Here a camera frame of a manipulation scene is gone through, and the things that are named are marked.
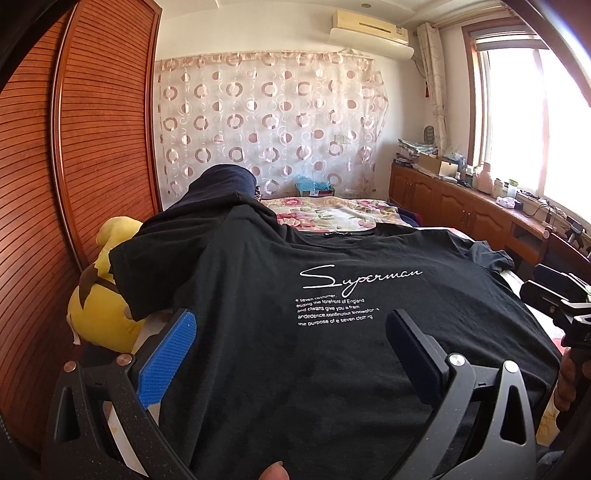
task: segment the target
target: circle pattern curtain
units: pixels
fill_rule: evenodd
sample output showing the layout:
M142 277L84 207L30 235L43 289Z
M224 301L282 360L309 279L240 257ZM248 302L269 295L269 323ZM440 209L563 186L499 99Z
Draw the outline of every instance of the circle pattern curtain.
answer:
M263 51L157 62L156 157L165 206L214 164L237 163L265 197L294 177L343 197L374 190L388 98L374 61L343 53Z

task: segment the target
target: window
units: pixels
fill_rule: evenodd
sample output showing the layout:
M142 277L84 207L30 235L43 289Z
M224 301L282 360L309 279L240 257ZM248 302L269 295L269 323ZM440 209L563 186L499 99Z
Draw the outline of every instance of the window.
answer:
M533 31L516 19L493 23L464 27L473 61L473 164L489 162L493 178L515 179L588 225L591 108Z

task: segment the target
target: finger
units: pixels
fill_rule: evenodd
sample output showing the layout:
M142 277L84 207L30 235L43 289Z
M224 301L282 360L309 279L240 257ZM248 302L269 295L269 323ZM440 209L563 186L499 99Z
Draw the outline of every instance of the finger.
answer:
M577 366L574 364L570 357L570 348L565 351L564 356L562 357L560 373L570 383L574 383L574 378L577 373Z
M276 462L265 469L259 480L290 480L290 476L283 468L283 462Z
M555 391L554 392L554 406L556 407L556 409L558 411L568 411L570 408L570 403L567 401L564 401L562 398L560 398L558 393Z
M582 370L583 370L583 375L588 378L589 380L591 380L591 360L588 362L585 362L582 366Z
M556 385L556 391L562 400L569 403L574 402L574 399L577 398L577 389L572 382L566 380L562 376L562 373L558 374L558 384Z

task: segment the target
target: louvered wooden door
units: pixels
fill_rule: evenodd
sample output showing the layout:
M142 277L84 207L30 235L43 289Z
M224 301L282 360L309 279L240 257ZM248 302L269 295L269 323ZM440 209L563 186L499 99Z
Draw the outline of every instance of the louvered wooden door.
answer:
M68 299L107 218L159 208L151 91L160 8L82 0L0 92L0 410L40 451Z
M96 231L105 220L144 221L159 209L146 82L154 68L157 8L138 0L83 0L66 32L54 144L82 266L96 258Z

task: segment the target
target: air conditioner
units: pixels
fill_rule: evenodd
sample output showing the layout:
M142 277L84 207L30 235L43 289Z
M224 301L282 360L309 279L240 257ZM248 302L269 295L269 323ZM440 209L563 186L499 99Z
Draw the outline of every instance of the air conditioner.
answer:
M330 29L330 43L355 48L394 60L409 60L408 30L394 24L352 12L337 10Z

